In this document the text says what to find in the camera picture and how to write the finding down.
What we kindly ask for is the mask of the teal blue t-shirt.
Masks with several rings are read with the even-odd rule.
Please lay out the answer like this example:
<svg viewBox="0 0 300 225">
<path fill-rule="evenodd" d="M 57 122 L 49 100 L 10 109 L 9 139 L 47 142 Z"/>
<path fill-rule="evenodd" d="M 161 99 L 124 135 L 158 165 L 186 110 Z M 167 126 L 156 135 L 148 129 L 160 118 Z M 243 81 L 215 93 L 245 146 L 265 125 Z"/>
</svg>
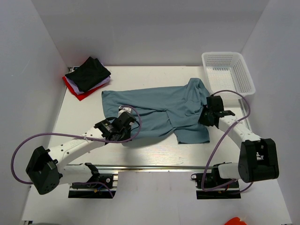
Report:
<svg viewBox="0 0 300 225">
<path fill-rule="evenodd" d="M 191 78 L 184 86 L 140 90 L 102 92 L 105 117 L 116 117 L 121 105 L 136 109 L 133 115 L 142 121 L 138 138 L 157 138 L 174 133 L 178 143 L 208 143 L 208 129 L 198 120 L 208 90 L 199 78 Z"/>
</svg>

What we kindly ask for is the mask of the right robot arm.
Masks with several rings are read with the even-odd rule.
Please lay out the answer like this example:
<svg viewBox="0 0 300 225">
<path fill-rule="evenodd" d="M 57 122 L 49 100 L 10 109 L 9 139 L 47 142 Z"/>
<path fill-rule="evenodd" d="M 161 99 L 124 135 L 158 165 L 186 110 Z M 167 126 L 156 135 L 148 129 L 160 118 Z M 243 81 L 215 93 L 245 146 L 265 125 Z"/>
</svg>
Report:
<svg viewBox="0 0 300 225">
<path fill-rule="evenodd" d="M 279 177 L 275 142 L 254 134 L 232 111 L 224 110 L 220 96 L 207 97 L 207 104 L 198 122 L 223 131 L 225 136 L 230 137 L 240 149 L 237 163 L 221 163 L 213 166 L 208 180 L 215 186 L 222 187 L 230 180 L 251 183 Z"/>
</svg>

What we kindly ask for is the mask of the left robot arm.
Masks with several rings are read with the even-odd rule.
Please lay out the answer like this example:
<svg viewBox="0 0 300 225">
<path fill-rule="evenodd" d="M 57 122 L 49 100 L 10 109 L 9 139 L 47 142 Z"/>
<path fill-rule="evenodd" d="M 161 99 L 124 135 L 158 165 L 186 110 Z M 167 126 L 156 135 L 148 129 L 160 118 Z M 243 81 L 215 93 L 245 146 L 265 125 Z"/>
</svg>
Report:
<svg viewBox="0 0 300 225">
<path fill-rule="evenodd" d="M 117 118 L 106 118 L 98 122 L 82 136 L 56 147 L 36 148 L 27 165 L 26 173 L 41 195 L 48 194 L 58 185 L 66 183 L 73 184 L 76 188 L 105 187 L 112 179 L 101 175 L 95 165 L 92 163 L 73 165 L 72 161 L 108 143 L 131 140 L 131 127 L 136 122 L 133 110 L 121 107 Z"/>
</svg>

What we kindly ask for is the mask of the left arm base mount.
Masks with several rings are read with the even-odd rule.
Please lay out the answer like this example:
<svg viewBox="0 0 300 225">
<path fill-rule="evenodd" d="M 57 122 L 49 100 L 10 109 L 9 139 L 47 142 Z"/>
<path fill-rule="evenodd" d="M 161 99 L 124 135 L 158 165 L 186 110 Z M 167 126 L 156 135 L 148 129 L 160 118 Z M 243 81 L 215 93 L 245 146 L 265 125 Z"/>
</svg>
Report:
<svg viewBox="0 0 300 225">
<path fill-rule="evenodd" d="M 71 184 L 68 198 L 71 199 L 113 199 L 117 191 L 118 173 L 103 172 L 87 185 Z"/>
</svg>

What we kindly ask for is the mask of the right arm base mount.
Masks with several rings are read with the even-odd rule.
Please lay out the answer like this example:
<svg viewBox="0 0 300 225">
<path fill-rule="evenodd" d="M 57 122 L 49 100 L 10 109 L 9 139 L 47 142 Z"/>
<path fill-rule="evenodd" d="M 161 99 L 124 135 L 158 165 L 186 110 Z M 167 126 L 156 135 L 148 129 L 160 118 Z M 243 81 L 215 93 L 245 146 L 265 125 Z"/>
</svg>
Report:
<svg viewBox="0 0 300 225">
<path fill-rule="evenodd" d="M 220 199 L 240 199 L 240 187 L 238 181 L 225 185 L 225 183 L 232 181 L 231 179 L 221 179 L 217 175 L 207 173 L 204 180 L 204 188 L 210 189 L 222 185 L 221 188 L 212 191 L 203 191 L 201 188 L 202 173 L 194 173 L 190 176 L 192 181 L 195 181 L 196 198 L 197 200 L 220 200 Z"/>
</svg>

